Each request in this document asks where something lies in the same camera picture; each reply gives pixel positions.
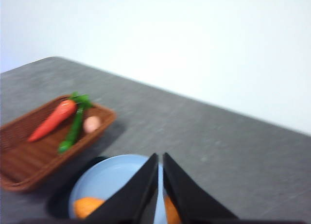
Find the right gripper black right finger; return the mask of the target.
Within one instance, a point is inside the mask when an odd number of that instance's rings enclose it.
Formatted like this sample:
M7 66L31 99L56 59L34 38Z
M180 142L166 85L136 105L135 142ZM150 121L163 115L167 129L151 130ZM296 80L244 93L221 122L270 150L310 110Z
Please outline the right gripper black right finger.
M163 185L183 224L219 224L239 219L205 192L168 153L163 155Z

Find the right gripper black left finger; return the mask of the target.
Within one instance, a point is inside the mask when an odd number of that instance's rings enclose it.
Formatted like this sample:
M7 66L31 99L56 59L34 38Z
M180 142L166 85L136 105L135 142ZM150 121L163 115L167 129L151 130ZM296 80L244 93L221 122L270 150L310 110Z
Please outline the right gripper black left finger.
M158 197L158 155L152 154L134 176L84 224L152 224Z

